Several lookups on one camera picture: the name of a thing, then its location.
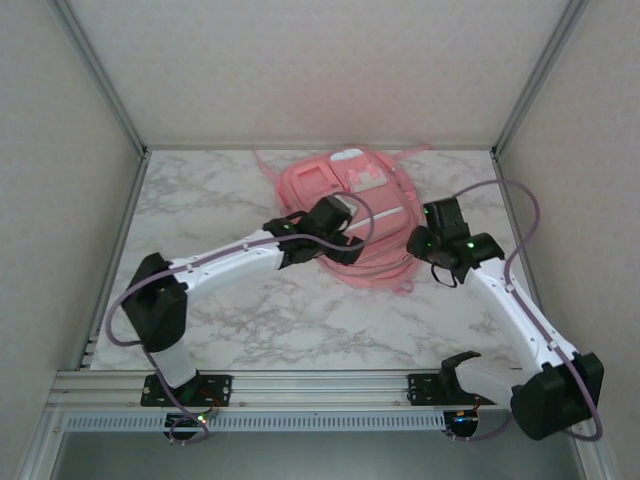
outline black clamp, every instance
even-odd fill
[[[443,360],[438,373],[408,375],[407,399],[412,406],[474,405],[479,400],[483,405],[490,405],[489,400],[462,390],[456,377],[458,365],[479,356],[479,353],[473,351],[459,353]]]
[[[302,233],[313,235],[334,245],[354,246],[363,241],[357,237],[349,241],[349,238],[342,234],[351,219],[351,212],[344,203],[335,197],[324,197],[309,213],[300,211],[287,217],[275,218],[265,223],[262,228],[276,238]],[[361,248],[343,252],[304,238],[282,241],[279,248],[284,252],[280,268],[308,262],[319,255],[326,255],[330,260],[342,265],[352,265],[362,253]]]
[[[449,270],[452,284],[464,283],[471,268],[479,268],[480,262],[490,258],[504,260],[504,251],[488,233],[471,235],[465,223],[460,205],[455,197],[445,198],[423,205],[427,226],[416,227],[407,243],[407,251],[416,258],[430,263],[432,275],[435,267]]]

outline black motor joint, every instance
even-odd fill
[[[299,211],[283,218],[276,218],[265,223],[262,228],[276,238],[306,234],[333,245],[355,246],[363,241],[357,237],[349,239],[342,233],[351,220],[351,212],[344,203],[335,197],[323,197],[308,213]],[[279,248],[284,252],[280,268],[304,263],[319,255],[326,255],[330,260],[343,265],[352,265],[362,253],[361,248],[343,252],[306,238],[280,242]]]
[[[455,197],[423,205],[427,225],[416,227],[407,243],[407,251],[416,258],[451,272],[453,286],[464,283],[470,268],[490,258],[504,260],[504,252],[488,233],[471,235]]]

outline metal extrusion bar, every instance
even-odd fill
[[[531,108],[533,101],[549,76],[562,48],[567,43],[588,3],[589,0],[569,1],[549,41],[545,45],[540,58],[538,58],[533,71],[529,75],[527,83],[511,110],[506,123],[502,127],[502,131],[494,147],[497,161],[501,160],[509,147],[518,127],[520,127],[524,117]]]
[[[129,143],[138,155],[142,157],[145,152],[144,145],[138,135],[131,118],[127,114],[120,97],[113,88],[109,77],[95,54],[87,35],[84,33],[73,8],[67,0],[48,0],[49,6],[60,22],[71,44],[75,48],[82,63],[87,68],[91,79],[104,97],[107,106],[112,111],[120,128],[127,136]]]
[[[451,410],[469,405],[412,407],[407,399],[408,373],[437,371],[249,372],[232,375],[233,389],[225,411],[402,411]],[[47,411],[175,411],[141,407],[149,372],[60,372]]]
[[[129,228],[131,227],[131,222],[133,221],[133,215],[136,210],[136,205],[138,204],[138,198],[140,197],[140,192],[142,190],[142,185],[144,182],[145,174],[147,172],[147,167],[149,166],[150,158],[151,153],[146,153],[142,158],[142,161],[138,163],[138,169],[131,185],[131,190],[129,191],[129,197],[127,199],[127,204],[125,206],[122,219],[120,220],[120,225],[118,226],[115,242],[109,254],[109,263],[107,264],[107,269],[102,278],[102,283],[99,290],[100,293],[98,294],[98,298],[93,308],[93,312],[91,315],[91,324],[89,326],[87,334],[85,335],[83,350],[82,352],[79,352],[79,355],[77,355],[77,368],[82,367],[82,359],[86,352],[89,339],[93,336],[98,335],[100,331],[102,318],[104,317],[104,314],[107,310],[107,303],[109,301],[111,286],[113,285],[113,282],[116,278],[118,265],[120,263],[120,257],[122,257],[122,252],[127,240],[127,235],[129,234]]]

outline black mounting bracket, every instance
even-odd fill
[[[440,383],[440,376],[437,373],[412,373],[407,375],[409,381],[409,391],[407,400],[412,407],[460,405],[474,406],[479,398],[477,395],[463,392],[451,396]],[[483,405],[491,405],[487,399],[482,399]]]
[[[203,375],[198,374],[197,387],[188,395],[180,395],[180,390],[174,392],[176,398],[185,407],[210,407],[217,400],[220,407],[228,407],[232,393],[233,377],[231,375]],[[143,407],[172,407],[162,384],[156,375],[145,378],[142,388],[140,405]]]
[[[456,367],[465,360],[479,357],[473,351],[459,353],[442,361],[438,373],[412,373],[407,376],[411,406],[436,405],[493,405],[490,400],[467,393],[460,388],[456,378]]]

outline aluminum frame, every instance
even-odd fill
[[[149,157],[147,148],[109,81],[106,71],[91,47],[69,2],[67,0],[48,0],[48,3],[120,128],[127,136],[131,146],[139,154],[141,160],[102,282],[101,295],[96,302],[92,315],[87,336],[91,340],[100,327],[100,319],[104,314],[109,292],[115,278],[115,271],[142,188]],[[508,148],[588,3],[589,0],[568,1],[553,35],[543,49],[535,68],[514,105],[492,151],[498,178],[502,178],[502,172],[497,162]],[[190,149],[193,147],[180,146],[180,148]],[[443,149],[452,148],[451,146],[443,147]],[[520,241],[522,236],[515,219],[509,193],[503,189],[502,194],[509,220],[514,229],[514,235]],[[534,300],[539,304],[535,279],[526,253],[523,253],[522,261],[531,293],[534,296]],[[423,372],[433,373],[433,371],[428,370]],[[124,371],[60,372],[54,382],[31,449],[18,478],[26,480],[50,477],[62,441],[65,421],[68,415],[74,412],[113,412],[125,415],[131,412],[176,411],[176,409],[172,408],[153,409],[139,406],[144,377],[150,373]],[[406,375],[408,373],[419,373],[417,370],[340,372],[225,371],[206,373],[234,375],[232,403],[228,408],[230,412],[308,412],[319,410],[336,412],[415,412],[420,409],[435,411],[442,408],[410,406],[406,398]],[[589,425],[586,424],[576,427],[578,430],[589,430],[589,428]],[[585,470],[585,476],[589,480],[618,478],[606,444],[602,442],[597,444],[577,442],[576,451]]]
[[[493,153],[497,161],[504,156],[509,144],[515,137],[518,128],[522,124],[524,117],[529,112],[531,105],[538,96],[542,85],[551,73],[553,66],[558,60],[562,49],[566,45],[569,37],[573,33],[582,13],[590,0],[569,0],[567,6],[560,16],[551,37],[542,49],[536,65],[533,67],[527,82],[520,92],[507,121],[502,127],[502,131],[493,147]]]

